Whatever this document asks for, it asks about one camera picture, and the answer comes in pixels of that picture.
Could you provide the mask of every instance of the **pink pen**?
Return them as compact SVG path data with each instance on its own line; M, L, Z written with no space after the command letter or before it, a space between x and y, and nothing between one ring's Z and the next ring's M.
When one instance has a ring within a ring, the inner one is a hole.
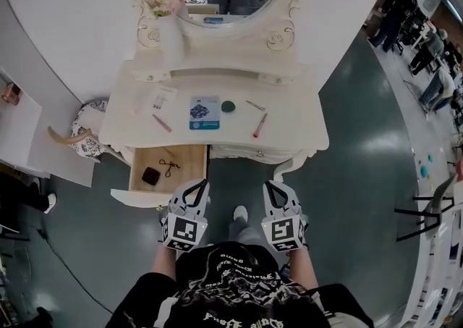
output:
M258 138L258 137L259 137L260 130L262 130L262 126L263 126L263 124L266 122L267 116L268 116L268 113L265 113L265 114L263 115L262 119L260 120L259 127L258 127L257 130L252 134L252 136L254 136L255 138Z
M164 127L165 131L167 131L168 133L171 133L172 132L172 129L159 117L155 116L153 114L153 117L156 119L156 121L158 121L158 123Z

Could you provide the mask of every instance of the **floral chair cushion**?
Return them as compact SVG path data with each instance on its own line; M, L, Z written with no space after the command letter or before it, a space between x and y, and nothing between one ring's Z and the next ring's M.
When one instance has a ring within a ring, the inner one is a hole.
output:
M71 125L71 136L74 137L83 133L85 128L79 125L79 117L85 111L86 108L94 108L98 111L106 111L106 106L108 105L108 101L106 100L98 100L98 101L91 101L90 103L86 103L80 108L79 113L77 113L77 117L75 117L74 122ZM98 137L97 132L92 131L94 136ZM81 140L79 143L72 144L73 149L79 154L80 156L84 157L97 157L100 154L104 153L104 148L99 146L95 141L90 138L85 138Z

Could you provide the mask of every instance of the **white sneaker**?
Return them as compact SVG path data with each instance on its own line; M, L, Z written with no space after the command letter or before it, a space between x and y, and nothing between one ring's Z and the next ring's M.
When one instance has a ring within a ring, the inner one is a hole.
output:
M234 209L233 220L236 220L238 217L242 217L247 222L247 209L244 206L238 206Z
M56 194L48 194L48 208L44 211L44 214L47 215L56 204Z

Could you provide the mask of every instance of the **wooden drawer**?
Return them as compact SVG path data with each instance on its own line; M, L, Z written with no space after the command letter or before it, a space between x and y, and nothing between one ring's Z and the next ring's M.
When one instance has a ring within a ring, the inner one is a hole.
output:
M159 163L162 159L167 165ZM111 195L128 206L143 208L165 206L178 186L190 180L206 178L207 161L207 146L135 149L129 190L112 190ZM177 164L180 168L172 167L171 176L166 177L169 162ZM152 167L161 173L156 186L142 181L147 167Z

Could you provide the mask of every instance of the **vanity table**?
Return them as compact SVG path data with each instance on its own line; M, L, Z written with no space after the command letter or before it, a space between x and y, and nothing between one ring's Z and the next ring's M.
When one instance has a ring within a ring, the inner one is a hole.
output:
M320 88L310 82L310 68L298 62L294 46L298 23L303 22L297 17L301 4L303 0L268 0L255 14L222 25L194 22L180 13L177 26L184 57L170 62L159 21L143 0L134 0L140 15L135 28L138 50L120 67L100 142L133 148L210 145L212 159L243 157L280 164L274 180L282 182L283 173L328 148ZM150 96L160 87L176 90L163 117L171 132L149 112ZM191 130L190 100L197 96L218 96L221 103L232 101L236 109L221 113L218 130ZM264 113L266 122L255 138ZM123 203L142 207L162 206L170 198L167 194L112 192Z

